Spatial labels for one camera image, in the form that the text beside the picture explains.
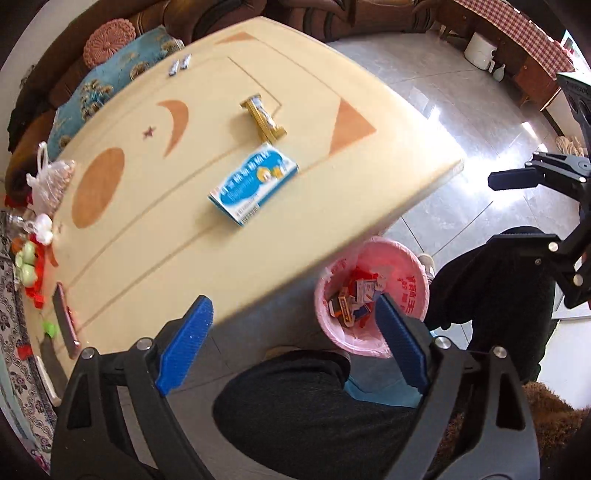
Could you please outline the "red checkered tablecloth table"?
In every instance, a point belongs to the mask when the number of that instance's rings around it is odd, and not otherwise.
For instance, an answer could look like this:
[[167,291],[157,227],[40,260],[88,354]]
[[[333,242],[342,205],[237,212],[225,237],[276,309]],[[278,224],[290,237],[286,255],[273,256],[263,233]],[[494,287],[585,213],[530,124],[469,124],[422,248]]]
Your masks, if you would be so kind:
[[496,46],[493,59],[521,90],[522,101],[545,109],[560,92],[559,73],[575,70],[570,53],[506,1],[443,1],[437,21],[445,35],[478,33]]

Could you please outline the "green plastic toy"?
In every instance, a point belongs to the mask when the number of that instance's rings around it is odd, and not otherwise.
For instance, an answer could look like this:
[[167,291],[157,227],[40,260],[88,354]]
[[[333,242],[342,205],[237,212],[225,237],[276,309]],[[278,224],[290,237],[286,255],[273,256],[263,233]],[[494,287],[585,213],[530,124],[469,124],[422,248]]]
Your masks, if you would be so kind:
[[36,245],[27,241],[15,255],[17,278],[24,288],[32,287],[38,279],[35,263]]

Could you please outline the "blue plastic stool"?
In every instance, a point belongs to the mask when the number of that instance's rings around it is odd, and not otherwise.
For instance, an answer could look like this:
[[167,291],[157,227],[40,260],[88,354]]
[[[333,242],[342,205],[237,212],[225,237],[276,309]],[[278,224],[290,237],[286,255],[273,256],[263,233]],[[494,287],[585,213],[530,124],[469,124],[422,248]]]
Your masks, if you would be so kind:
[[394,357],[353,356],[345,391],[353,399],[387,406],[416,408],[419,391],[409,386]]

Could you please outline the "blue floral cushion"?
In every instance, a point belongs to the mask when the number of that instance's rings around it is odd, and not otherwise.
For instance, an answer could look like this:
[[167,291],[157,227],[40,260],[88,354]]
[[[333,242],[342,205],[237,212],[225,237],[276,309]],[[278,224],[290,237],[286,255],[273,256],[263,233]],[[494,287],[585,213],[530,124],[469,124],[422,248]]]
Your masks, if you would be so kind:
[[85,123],[129,83],[183,47],[180,39],[159,26],[93,68],[55,113],[46,140],[49,160],[55,161]]

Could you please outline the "yellow candy wrapper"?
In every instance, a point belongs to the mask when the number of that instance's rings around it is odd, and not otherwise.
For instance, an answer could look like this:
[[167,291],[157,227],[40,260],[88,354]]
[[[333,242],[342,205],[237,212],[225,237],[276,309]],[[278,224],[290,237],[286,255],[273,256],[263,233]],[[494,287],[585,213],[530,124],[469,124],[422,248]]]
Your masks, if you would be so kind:
[[259,129],[260,138],[270,144],[276,143],[281,137],[287,134],[286,129],[276,124],[273,116],[266,110],[263,105],[262,96],[259,94],[252,95],[240,103],[240,107],[249,113],[252,120],[256,123],[256,128]]

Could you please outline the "blue medicine box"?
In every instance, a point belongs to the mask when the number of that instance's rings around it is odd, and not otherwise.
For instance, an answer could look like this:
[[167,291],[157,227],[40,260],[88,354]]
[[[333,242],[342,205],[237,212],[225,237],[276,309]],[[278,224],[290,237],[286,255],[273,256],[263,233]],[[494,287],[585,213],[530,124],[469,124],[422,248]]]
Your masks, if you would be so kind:
[[297,162],[265,142],[214,187],[208,199],[243,226],[297,172]]

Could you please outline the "pink crochet round cushion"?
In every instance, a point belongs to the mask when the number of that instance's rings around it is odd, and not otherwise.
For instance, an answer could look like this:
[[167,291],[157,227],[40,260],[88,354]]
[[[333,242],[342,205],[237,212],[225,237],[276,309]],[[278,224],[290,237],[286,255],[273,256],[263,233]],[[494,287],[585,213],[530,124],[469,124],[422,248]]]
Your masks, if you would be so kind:
[[133,24],[127,19],[113,19],[97,28],[86,41],[83,60],[93,69],[131,43],[136,37]]

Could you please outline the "pink trash bin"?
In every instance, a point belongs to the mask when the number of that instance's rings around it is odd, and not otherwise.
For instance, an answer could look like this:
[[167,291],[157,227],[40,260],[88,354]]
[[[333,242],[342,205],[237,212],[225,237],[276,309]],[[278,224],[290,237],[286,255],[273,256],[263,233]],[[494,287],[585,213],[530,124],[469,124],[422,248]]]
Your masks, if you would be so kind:
[[315,313],[325,336],[351,354],[390,358],[375,318],[382,294],[403,313],[425,318],[430,288],[418,257],[399,242],[374,237],[335,260],[318,280]]

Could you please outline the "bag of peanuts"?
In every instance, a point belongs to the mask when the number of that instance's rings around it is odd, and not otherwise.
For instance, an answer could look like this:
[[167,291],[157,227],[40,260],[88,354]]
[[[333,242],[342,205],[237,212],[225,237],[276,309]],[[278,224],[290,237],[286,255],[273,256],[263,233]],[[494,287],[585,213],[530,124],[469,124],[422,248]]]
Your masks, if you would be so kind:
[[33,211],[52,217],[59,208],[65,191],[70,184],[74,172],[73,160],[49,161],[48,146],[40,142],[36,154],[37,174],[26,175],[27,185],[31,189]]

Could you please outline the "white plastic bag knot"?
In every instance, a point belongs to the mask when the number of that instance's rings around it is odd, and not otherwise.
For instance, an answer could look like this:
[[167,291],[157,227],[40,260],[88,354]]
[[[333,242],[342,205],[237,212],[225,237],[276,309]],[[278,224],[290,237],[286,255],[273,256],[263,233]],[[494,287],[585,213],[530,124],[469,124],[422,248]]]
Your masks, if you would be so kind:
[[53,241],[53,221],[45,213],[39,214],[33,220],[27,220],[24,229],[43,246],[49,246]]

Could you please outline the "person's black trouser legs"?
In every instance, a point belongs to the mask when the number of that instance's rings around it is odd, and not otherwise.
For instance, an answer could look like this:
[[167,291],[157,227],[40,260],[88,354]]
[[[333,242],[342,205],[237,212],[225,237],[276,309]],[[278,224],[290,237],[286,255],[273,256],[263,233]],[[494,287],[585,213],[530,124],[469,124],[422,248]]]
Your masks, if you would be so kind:
[[[532,409],[540,463],[579,426],[538,382],[555,325],[555,284],[508,244],[484,244],[430,272],[432,330],[470,324],[469,349],[507,350]],[[415,417],[392,359],[281,347],[232,379],[212,406],[221,434],[254,461],[294,479],[381,479]]]

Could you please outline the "pink mobile phone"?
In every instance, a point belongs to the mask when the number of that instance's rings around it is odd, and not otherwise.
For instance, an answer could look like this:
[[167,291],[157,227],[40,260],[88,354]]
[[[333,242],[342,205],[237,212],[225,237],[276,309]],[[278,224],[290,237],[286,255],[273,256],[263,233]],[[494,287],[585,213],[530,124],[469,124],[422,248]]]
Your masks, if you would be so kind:
[[75,359],[80,352],[81,346],[61,282],[56,283],[52,303],[68,356],[70,359]]

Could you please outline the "white pot on floor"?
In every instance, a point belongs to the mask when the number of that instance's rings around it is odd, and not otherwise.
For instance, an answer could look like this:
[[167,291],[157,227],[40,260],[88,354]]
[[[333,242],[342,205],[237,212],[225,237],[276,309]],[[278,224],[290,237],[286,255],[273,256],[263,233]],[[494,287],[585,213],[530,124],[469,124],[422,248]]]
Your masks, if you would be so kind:
[[497,46],[486,37],[475,32],[470,39],[465,51],[465,59],[480,70],[489,69]]

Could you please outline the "floral patterned cloth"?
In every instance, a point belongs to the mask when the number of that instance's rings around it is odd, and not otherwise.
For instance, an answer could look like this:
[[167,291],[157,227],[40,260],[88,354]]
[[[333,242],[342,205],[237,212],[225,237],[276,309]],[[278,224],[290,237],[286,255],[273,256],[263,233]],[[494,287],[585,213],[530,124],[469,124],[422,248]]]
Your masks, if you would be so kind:
[[1,213],[1,412],[21,446],[50,470],[56,414],[45,392],[25,325],[10,257],[7,213]]

